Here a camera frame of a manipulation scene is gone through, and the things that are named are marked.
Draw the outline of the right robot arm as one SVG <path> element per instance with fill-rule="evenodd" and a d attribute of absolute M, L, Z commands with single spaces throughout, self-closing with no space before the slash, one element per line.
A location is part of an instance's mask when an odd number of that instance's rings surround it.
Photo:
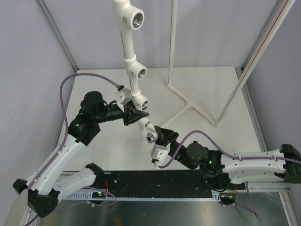
<path fill-rule="evenodd" d="M 179 134 L 170 129 L 154 127 L 158 137 L 155 144 L 167 148 L 171 157 L 160 166 L 166 168 L 177 161 L 190 170 L 199 169 L 204 178 L 217 179 L 221 188 L 245 182 L 301 182 L 301 154 L 291 145 L 283 144 L 279 149 L 260 153 L 226 153 L 206 133 L 199 131 L 216 147 L 210 150 L 197 141 L 188 146 L 184 142 L 196 131 L 177 142 Z"/>

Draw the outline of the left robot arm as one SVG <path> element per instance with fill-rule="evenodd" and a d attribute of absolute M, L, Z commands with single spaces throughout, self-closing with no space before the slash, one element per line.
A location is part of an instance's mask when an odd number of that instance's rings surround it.
<path fill-rule="evenodd" d="M 73 158 L 100 132 L 103 122 L 122 119 L 125 126 L 145 117 L 144 111 L 148 99 L 137 104 L 134 98 L 106 103 L 98 91 L 85 94 L 80 103 L 80 110 L 69 124 L 66 137 L 51 153 L 47 160 L 28 179 L 17 179 L 13 188 L 20 194 L 28 191 L 28 206 L 40 218 L 49 215 L 66 196 L 86 186 L 105 188 L 104 171 L 94 163 L 86 165 L 83 170 L 59 181 L 58 177 Z"/>

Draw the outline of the white PVC pipe frame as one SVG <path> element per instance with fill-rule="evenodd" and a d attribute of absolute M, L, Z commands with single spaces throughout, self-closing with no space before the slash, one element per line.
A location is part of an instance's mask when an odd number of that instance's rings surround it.
<path fill-rule="evenodd" d="M 172 81 L 184 95 L 217 119 L 238 77 L 251 62 L 257 40 L 269 23 L 276 0 L 180 0 L 177 3 Z M 170 0 L 135 0 L 144 11 L 133 33 L 137 59 L 167 77 L 172 17 Z"/>

